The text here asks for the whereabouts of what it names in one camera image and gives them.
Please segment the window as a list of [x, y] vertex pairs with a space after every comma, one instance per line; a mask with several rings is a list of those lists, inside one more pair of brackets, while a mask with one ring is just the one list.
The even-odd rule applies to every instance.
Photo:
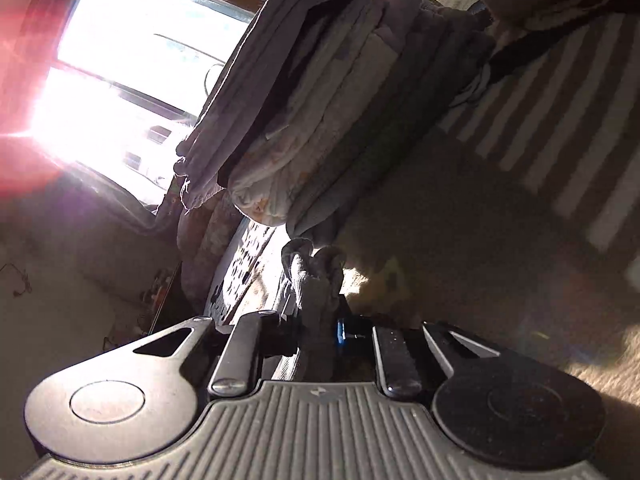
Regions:
[[73, 0], [30, 132], [65, 166], [159, 205], [252, 16], [224, 0]]

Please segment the Mickey Mouse brown blanket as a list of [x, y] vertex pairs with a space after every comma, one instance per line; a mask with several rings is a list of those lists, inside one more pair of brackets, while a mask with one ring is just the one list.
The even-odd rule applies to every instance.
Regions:
[[355, 310], [443, 318], [593, 386], [608, 409], [598, 464], [631, 479], [639, 11], [530, 29], [478, 2], [494, 50], [329, 244], [364, 278]]

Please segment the cream patterned folded sheet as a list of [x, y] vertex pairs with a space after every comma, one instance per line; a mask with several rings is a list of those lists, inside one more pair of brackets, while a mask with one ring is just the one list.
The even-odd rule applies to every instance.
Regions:
[[422, 0], [333, 0], [296, 44], [228, 174], [239, 211], [280, 226], [295, 197], [381, 87]]

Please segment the pink floral quilt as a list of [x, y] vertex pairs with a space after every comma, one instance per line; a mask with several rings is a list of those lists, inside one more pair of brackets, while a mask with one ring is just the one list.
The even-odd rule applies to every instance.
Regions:
[[184, 296], [196, 310], [204, 309], [210, 282], [242, 219], [227, 190], [221, 190], [201, 207], [180, 214], [180, 282]]

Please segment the grey sweatpants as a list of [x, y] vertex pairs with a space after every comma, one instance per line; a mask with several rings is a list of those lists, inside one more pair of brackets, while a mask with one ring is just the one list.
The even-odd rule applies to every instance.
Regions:
[[281, 250], [284, 289], [297, 320], [296, 347], [280, 359], [274, 380], [330, 382], [337, 356], [334, 323], [341, 305], [346, 257], [340, 248], [314, 248], [294, 238]]

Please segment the cluttered dark side table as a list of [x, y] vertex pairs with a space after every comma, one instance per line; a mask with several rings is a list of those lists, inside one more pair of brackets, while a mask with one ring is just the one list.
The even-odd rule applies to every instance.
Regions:
[[103, 352], [130, 344], [154, 332], [160, 311], [174, 287], [179, 271], [180, 264], [172, 269], [158, 270], [152, 285], [140, 292], [138, 302], [133, 307], [116, 311], [114, 322], [103, 338]]

